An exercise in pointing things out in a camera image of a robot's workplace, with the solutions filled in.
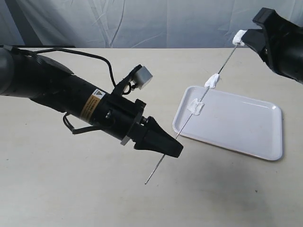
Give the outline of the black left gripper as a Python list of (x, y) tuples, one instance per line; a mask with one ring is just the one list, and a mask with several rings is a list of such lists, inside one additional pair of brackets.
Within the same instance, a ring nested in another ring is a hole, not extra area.
[(134, 102), (123, 96), (106, 94), (102, 97), (99, 110), (99, 129), (125, 145), (132, 140), (135, 150), (155, 151), (178, 158), (183, 145), (167, 134), (153, 117), (142, 125), (146, 103), (140, 99)]

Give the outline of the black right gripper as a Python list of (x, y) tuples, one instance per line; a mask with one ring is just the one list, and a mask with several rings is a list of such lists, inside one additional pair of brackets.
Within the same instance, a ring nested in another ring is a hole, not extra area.
[(261, 29), (248, 29), (241, 40), (275, 74), (303, 82), (303, 28), (262, 8), (253, 18)]

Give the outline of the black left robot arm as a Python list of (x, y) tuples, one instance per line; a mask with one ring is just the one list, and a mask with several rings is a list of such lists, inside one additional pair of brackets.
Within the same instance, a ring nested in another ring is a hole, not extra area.
[(13, 46), (0, 49), (2, 96), (28, 98), (63, 113), (63, 123), (72, 134), (103, 131), (123, 145), (133, 141), (136, 150), (177, 158), (183, 145), (166, 133), (153, 117), (144, 117), (145, 102), (126, 98), (151, 79), (152, 74), (146, 67), (137, 65), (107, 93), (46, 57), (43, 50)]

